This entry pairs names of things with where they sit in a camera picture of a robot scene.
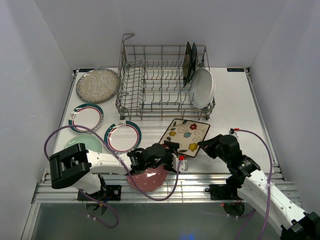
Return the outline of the cream floral square plate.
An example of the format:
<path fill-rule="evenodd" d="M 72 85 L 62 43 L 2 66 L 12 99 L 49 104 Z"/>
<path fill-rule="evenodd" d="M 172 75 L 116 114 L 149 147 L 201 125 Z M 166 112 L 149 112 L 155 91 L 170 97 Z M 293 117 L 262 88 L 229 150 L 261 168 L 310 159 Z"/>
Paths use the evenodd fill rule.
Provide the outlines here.
<path fill-rule="evenodd" d="M 178 153 L 195 158 L 200 150 L 198 142 L 202 142 L 209 129 L 210 124 L 193 120 L 175 118 L 165 130 L 159 143 L 169 147 L 167 142 L 179 144 Z"/>

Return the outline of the pink dotted scalloped plate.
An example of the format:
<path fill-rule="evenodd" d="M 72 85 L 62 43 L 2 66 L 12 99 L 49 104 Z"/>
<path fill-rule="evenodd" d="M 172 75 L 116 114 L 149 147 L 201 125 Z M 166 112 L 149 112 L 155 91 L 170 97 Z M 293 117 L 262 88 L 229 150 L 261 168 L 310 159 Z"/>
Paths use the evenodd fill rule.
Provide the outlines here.
<path fill-rule="evenodd" d="M 161 187 L 168 173 L 163 166 L 157 168 L 148 168 L 143 173 L 133 175 L 133 179 L 137 186 L 143 192 L 153 192 Z"/>

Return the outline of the white oval plate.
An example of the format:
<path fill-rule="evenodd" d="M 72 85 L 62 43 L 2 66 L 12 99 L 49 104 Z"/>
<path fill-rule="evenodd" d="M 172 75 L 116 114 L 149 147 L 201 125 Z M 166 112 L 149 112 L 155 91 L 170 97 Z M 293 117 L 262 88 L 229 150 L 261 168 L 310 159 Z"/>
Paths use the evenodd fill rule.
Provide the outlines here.
<path fill-rule="evenodd" d="M 198 68 L 194 73 L 189 90 L 190 102 L 198 109 L 206 107 L 214 98 L 215 82 L 209 70 Z"/>

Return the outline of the black floral square plate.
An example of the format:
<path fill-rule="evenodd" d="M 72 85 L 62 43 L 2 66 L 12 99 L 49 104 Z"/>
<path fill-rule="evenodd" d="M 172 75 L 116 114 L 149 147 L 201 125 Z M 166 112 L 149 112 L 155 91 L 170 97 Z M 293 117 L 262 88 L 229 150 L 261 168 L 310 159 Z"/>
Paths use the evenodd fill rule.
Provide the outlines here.
<path fill-rule="evenodd" d="M 183 72 L 183 86 L 185 87 L 189 82 L 191 71 L 192 71 L 192 48 L 189 42 L 186 44 L 186 50 L 184 55 L 184 60 L 182 64 L 182 72 Z"/>

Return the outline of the teal square plate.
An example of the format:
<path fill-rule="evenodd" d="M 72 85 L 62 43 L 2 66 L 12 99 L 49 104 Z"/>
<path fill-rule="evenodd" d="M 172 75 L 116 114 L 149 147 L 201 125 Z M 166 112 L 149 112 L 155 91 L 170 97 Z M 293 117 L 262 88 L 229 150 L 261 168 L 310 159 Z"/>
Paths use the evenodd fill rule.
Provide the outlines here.
<path fill-rule="evenodd" d="M 192 80 L 198 65 L 198 49 L 195 42 L 193 43 L 191 50 L 192 50 L 192 70 L 190 73 L 190 80 Z"/>

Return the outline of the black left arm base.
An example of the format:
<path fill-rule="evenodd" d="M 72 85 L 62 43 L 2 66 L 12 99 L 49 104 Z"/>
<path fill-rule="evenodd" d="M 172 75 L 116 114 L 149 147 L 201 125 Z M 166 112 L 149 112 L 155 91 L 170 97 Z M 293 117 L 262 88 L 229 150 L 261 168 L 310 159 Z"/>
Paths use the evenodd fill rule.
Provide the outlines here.
<path fill-rule="evenodd" d="M 97 175 L 100 181 L 100 189 L 92 194 L 86 192 L 91 198 L 101 201 L 101 202 L 108 202 L 108 201 L 120 201 L 121 194 L 122 194 L 122 186 L 121 185 L 109 185 L 106 184 L 102 175 Z"/>

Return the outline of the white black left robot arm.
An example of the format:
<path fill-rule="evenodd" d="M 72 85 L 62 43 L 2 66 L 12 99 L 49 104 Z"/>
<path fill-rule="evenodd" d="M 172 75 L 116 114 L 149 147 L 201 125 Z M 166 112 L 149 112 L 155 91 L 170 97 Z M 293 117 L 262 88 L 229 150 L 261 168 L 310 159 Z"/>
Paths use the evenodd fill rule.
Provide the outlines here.
<path fill-rule="evenodd" d="M 158 167 L 173 173 L 187 171 L 188 162 L 178 154 L 177 147 L 175 142 L 168 147 L 154 143 L 147 148 L 113 155 L 92 151 L 84 143 L 77 143 L 49 157 L 51 187 L 81 189 L 100 200 L 106 195 L 101 174 L 134 176 Z"/>

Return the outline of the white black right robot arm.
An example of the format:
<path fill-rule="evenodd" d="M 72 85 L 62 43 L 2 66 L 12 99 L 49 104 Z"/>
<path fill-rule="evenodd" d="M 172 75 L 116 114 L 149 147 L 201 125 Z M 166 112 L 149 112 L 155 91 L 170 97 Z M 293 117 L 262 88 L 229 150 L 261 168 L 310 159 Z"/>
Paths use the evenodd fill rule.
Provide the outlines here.
<path fill-rule="evenodd" d="M 234 135 L 217 135 L 198 146 L 211 158 L 226 163 L 231 176 L 226 180 L 226 194 L 248 202 L 265 217 L 282 240 L 318 240 L 320 217 L 306 212 L 282 193 L 250 157 L 242 153 Z"/>

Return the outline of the white plate steam logo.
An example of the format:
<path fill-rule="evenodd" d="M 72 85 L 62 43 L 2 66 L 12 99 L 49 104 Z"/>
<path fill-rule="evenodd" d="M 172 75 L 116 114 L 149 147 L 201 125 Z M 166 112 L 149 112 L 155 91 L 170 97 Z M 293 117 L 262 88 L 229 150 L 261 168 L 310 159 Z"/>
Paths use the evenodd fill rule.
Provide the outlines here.
<path fill-rule="evenodd" d="M 116 154 L 121 155 L 136 149 L 142 140 L 140 127 L 130 120 L 119 120 L 104 133 L 104 142 Z"/>

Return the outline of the mint green flower plate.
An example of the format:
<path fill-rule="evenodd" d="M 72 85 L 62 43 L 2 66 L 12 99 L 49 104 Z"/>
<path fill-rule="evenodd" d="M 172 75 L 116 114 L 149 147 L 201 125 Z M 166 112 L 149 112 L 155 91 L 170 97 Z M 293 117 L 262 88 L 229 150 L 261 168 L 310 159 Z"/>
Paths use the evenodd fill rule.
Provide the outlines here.
<path fill-rule="evenodd" d="M 66 145 L 64 146 L 64 149 L 71 147 L 75 144 L 85 144 L 85 148 L 87 150 L 91 150 L 97 153 L 102 153 L 102 144 L 95 135 L 82 134 L 82 135 L 75 136 L 66 143 Z"/>

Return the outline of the dark logo sticker right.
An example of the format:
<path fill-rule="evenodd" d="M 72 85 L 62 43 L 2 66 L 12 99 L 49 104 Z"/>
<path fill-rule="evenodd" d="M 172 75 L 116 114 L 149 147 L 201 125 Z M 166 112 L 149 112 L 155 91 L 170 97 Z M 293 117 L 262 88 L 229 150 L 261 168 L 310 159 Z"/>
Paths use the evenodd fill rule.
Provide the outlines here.
<path fill-rule="evenodd" d="M 245 69 L 244 68 L 239 68 L 239 67 L 235 67 L 235 68 L 233 68 L 233 67 L 228 67 L 227 69 L 227 72 L 245 72 Z"/>

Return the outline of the dark logo sticker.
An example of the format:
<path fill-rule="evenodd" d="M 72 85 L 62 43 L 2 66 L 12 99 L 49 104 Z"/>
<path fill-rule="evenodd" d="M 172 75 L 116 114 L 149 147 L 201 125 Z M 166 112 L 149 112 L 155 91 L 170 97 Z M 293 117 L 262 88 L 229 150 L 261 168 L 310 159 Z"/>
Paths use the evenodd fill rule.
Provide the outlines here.
<path fill-rule="evenodd" d="M 95 70 L 95 68 L 80 68 L 78 70 L 79 73 L 87 73 L 87 72 L 90 72 L 92 70 Z"/>
<path fill-rule="evenodd" d="M 239 67 L 235 67 L 235 68 L 233 68 L 233 67 L 228 67 L 227 69 L 227 72 L 245 72 L 245 69 L 244 68 L 239 68 Z"/>

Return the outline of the white plate green red rim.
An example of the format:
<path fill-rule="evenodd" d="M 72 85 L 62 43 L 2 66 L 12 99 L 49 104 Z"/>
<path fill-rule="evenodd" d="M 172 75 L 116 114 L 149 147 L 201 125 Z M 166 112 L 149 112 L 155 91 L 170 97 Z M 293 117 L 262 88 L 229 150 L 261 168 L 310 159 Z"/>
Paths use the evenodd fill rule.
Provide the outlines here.
<path fill-rule="evenodd" d="M 97 130 L 104 121 L 103 109 L 94 103 L 84 103 L 74 108 L 68 118 L 69 125 L 85 126 Z"/>

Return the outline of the speckled brown round plate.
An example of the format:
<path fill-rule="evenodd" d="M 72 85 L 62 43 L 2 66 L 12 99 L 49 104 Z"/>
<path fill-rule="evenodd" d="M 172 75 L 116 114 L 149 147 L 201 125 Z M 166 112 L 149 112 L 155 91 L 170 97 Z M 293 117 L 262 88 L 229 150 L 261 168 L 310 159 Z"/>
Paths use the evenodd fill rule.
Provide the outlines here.
<path fill-rule="evenodd" d="M 76 83 L 78 97 L 93 104 L 112 98 L 120 85 L 118 74 L 108 68 L 96 68 L 85 73 Z"/>

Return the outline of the dark logo sticker left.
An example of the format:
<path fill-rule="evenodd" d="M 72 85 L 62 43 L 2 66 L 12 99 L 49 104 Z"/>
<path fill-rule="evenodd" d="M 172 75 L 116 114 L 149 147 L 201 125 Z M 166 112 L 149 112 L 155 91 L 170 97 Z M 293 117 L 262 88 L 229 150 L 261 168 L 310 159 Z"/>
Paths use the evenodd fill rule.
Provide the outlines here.
<path fill-rule="evenodd" d="M 87 72 L 90 72 L 92 70 L 95 70 L 95 68 L 80 68 L 78 70 L 79 73 L 87 73 Z"/>

